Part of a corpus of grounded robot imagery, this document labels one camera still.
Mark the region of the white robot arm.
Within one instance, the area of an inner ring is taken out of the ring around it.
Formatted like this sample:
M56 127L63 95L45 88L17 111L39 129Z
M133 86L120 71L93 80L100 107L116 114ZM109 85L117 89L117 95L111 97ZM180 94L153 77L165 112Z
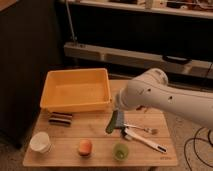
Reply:
M213 130L213 93L170 87L167 75L159 68L129 80L116 94L114 104L120 110L157 108Z

